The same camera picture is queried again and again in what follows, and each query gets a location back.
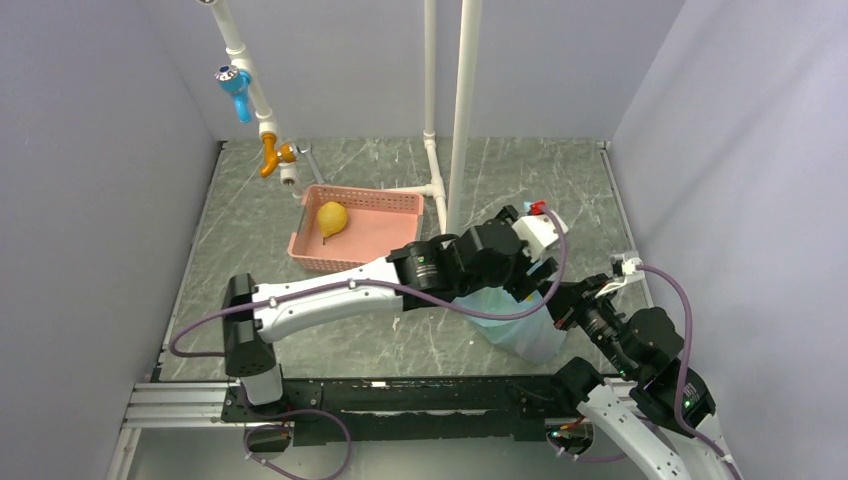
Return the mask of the light blue plastic bag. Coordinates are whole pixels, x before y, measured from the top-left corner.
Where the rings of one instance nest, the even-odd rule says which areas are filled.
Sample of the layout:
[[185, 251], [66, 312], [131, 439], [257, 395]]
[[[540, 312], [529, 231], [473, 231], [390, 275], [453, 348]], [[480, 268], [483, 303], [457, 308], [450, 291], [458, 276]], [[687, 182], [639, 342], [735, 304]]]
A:
[[[536, 292], [517, 302], [503, 288], [483, 288], [453, 301], [458, 308], [488, 315], [508, 315], [524, 312], [540, 303], [543, 294]], [[553, 359], [565, 344], [567, 333], [557, 330], [546, 307], [515, 320], [492, 320], [464, 314], [465, 319], [491, 344], [541, 365]]]

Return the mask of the yellow fake pear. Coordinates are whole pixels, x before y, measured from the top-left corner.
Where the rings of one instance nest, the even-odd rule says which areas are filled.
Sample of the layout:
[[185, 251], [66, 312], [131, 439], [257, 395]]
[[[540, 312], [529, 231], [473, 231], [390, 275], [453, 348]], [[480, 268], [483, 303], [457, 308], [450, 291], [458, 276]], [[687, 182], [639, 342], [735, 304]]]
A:
[[347, 209], [341, 203], [329, 201], [317, 211], [316, 221], [323, 239], [342, 232], [348, 223]]

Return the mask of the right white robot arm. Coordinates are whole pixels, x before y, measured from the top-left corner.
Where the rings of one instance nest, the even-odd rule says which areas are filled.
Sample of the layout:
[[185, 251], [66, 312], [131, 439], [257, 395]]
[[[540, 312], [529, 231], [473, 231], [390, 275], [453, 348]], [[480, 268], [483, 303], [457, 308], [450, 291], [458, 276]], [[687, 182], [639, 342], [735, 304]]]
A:
[[551, 401], [604, 432], [650, 479], [739, 479], [742, 474], [721, 435], [715, 401], [688, 365], [690, 331], [678, 333], [660, 307], [622, 320], [610, 296], [624, 278], [606, 274], [580, 282], [548, 281], [546, 307], [559, 330], [581, 328], [598, 350], [634, 382], [631, 412], [613, 387], [582, 358], [552, 376]]

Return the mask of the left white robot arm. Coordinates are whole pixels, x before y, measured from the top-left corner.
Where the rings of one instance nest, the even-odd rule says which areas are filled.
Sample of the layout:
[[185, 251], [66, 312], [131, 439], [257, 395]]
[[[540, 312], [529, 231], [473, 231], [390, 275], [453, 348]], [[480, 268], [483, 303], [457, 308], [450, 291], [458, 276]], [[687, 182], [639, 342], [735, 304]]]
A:
[[548, 278], [562, 277], [564, 262], [548, 254], [567, 247], [568, 231], [543, 202], [524, 215], [507, 206], [460, 235], [413, 241], [346, 271], [278, 284], [233, 276], [222, 305], [225, 373], [239, 380], [258, 417], [275, 419], [288, 394], [274, 343], [356, 315], [457, 310], [455, 299], [485, 288], [501, 287], [517, 301], [538, 291], [552, 296]]

